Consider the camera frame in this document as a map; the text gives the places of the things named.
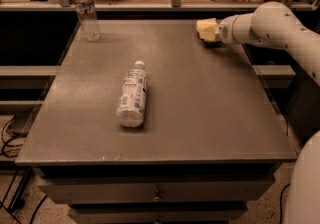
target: bottle cap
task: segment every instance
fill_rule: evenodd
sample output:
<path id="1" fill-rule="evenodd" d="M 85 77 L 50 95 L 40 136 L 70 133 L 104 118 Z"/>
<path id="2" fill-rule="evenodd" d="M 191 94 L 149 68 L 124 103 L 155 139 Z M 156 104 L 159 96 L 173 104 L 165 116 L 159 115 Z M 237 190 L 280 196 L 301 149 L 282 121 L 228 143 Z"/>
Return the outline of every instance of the bottle cap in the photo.
<path id="1" fill-rule="evenodd" d="M 144 62 L 143 62 L 142 60 L 138 60 L 138 61 L 136 61 L 136 63 L 134 63 L 134 65 L 135 65 L 135 66 L 141 65 L 141 66 L 144 67 Z"/>

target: drawer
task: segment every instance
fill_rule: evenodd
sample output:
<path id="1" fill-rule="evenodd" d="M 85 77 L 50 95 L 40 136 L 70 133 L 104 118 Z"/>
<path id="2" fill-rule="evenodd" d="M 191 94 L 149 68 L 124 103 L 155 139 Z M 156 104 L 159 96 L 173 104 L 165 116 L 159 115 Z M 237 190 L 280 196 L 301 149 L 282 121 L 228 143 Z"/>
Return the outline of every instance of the drawer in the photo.
<path id="1" fill-rule="evenodd" d="M 273 181 L 273 176 L 258 180 L 80 178 L 43 179 L 39 187 L 52 201 L 64 204 L 248 201 L 258 199 Z"/>
<path id="2" fill-rule="evenodd" d="M 246 206 L 229 203 L 162 203 L 95 205 L 70 209 L 69 217 L 79 224 L 124 223 L 221 223 L 240 217 Z"/>

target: floor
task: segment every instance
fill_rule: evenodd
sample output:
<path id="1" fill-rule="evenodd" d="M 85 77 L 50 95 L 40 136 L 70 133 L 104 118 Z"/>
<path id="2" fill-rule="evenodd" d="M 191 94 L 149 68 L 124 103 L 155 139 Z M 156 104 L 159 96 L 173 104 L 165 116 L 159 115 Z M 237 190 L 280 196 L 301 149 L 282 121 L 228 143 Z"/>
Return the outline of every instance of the floor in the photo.
<path id="1" fill-rule="evenodd" d="M 0 128 L 10 116 L 0 116 Z M 299 145 L 296 143 L 296 136 L 294 129 L 289 125 L 287 128 L 286 122 L 282 116 L 279 115 L 279 121 L 283 125 L 284 130 L 288 129 L 288 137 L 292 141 L 297 152 Z M 8 161 L 8 159 L 0 156 L 0 164 Z M 293 172 L 294 163 L 284 163 L 275 172 L 275 183 L 267 190 L 267 192 L 258 201 L 249 201 L 247 203 L 248 211 L 239 219 L 231 221 L 230 224 L 278 224 L 280 219 L 280 195 L 283 188 L 290 183 Z M 5 171 L 0 168 L 0 200 L 10 185 L 14 171 Z M 37 205 L 45 196 L 37 187 L 39 177 L 33 175 L 24 192 L 23 199 L 25 204 L 22 209 L 13 212 L 13 215 L 20 221 L 21 224 L 28 224 L 32 215 L 37 208 Z M 14 182 L 11 193 L 9 193 L 4 205 L 8 207 L 13 192 L 21 180 L 21 175 L 18 175 Z M 288 189 L 284 190 L 282 205 L 285 205 Z M 39 208 L 35 215 L 33 224 L 75 224 L 69 217 L 67 217 L 68 206 L 56 205 L 49 198 Z M 19 223 L 13 219 L 4 209 L 0 210 L 0 224 L 16 224 Z"/>

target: table surface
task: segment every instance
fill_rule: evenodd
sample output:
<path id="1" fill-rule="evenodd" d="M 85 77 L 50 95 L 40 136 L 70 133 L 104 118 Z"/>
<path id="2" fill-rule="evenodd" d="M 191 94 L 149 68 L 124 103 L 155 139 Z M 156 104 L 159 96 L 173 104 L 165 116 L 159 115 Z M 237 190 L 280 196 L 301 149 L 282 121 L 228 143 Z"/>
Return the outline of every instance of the table surface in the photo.
<path id="1" fill-rule="evenodd" d="M 207 48 L 195 20 L 104 20 L 79 30 L 16 163 L 107 165 L 293 160 L 241 45 Z M 144 125 L 123 128 L 123 78 L 143 60 Z"/>

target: plastic bottle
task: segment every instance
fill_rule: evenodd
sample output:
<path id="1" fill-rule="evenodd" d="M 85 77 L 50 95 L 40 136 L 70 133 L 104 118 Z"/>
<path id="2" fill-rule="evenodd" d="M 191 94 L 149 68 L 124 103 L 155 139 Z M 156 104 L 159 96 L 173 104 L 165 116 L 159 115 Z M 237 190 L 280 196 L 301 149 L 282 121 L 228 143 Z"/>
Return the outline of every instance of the plastic bottle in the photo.
<path id="1" fill-rule="evenodd" d="M 118 102 L 117 119 L 126 127 L 143 123 L 147 96 L 147 72 L 143 61 L 137 61 L 124 79 Z"/>
<path id="2" fill-rule="evenodd" d="M 100 38 L 94 0 L 73 0 L 82 31 L 88 41 L 96 41 Z"/>

